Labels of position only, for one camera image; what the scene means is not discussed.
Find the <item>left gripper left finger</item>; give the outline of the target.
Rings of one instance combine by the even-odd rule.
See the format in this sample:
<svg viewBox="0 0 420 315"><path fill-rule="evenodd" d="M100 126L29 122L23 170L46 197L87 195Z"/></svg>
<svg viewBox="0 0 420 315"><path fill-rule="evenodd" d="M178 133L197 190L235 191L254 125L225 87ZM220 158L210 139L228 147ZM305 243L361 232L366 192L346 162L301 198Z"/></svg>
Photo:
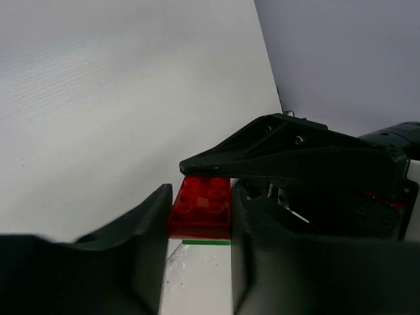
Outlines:
<svg viewBox="0 0 420 315"><path fill-rule="evenodd" d="M1 236L2 314L157 314L173 189L73 243Z"/></svg>

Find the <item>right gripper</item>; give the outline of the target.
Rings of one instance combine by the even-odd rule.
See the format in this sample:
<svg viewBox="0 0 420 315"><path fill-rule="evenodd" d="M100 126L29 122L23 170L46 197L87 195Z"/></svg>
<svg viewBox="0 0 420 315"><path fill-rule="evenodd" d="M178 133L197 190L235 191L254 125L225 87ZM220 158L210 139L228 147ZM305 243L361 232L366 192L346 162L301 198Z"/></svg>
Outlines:
<svg viewBox="0 0 420 315"><path fill-rule="evenodd" d="M179 164L238 178L245 217L277 236L402 240L410 219L404 153L283 114L258 117Z"/></svg>

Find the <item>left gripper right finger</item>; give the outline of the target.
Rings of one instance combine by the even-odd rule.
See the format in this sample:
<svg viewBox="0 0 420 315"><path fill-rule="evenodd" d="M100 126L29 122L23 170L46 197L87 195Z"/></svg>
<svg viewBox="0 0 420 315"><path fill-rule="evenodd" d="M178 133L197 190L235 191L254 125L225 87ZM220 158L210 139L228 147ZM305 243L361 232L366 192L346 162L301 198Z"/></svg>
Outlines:
<svg viewBox="0 0 420 315"><path fill-rule="evenodd" d="M418 314L419 245L295 234L232 190L234 314Z"/></svg>

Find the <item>red green yellow lego stack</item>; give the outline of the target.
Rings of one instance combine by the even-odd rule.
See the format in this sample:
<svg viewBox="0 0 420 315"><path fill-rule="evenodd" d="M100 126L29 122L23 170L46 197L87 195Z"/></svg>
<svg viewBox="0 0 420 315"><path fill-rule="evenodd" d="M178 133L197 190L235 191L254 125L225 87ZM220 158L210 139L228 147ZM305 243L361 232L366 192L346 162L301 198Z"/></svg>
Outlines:
<svg viewBox="0 0 420 315"><path fill-rule="evenodd" d="M168 236L185 245L230 245L231 180L185 177L167 221Z"/></svg>

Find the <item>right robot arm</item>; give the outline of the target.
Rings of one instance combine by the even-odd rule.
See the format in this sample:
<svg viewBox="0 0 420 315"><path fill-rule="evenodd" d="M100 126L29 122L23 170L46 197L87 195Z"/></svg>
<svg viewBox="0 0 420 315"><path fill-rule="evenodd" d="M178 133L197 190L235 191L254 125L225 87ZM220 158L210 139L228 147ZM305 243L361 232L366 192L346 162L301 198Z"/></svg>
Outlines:
<svg viewBox="0 0 420 315"><path fill-rule="evenodd" d="M258 117L214 148L181 161L183 175L241 179L254 196L331 235L400 240L419 190L419 124L363 136L284 114Z"/></svg>

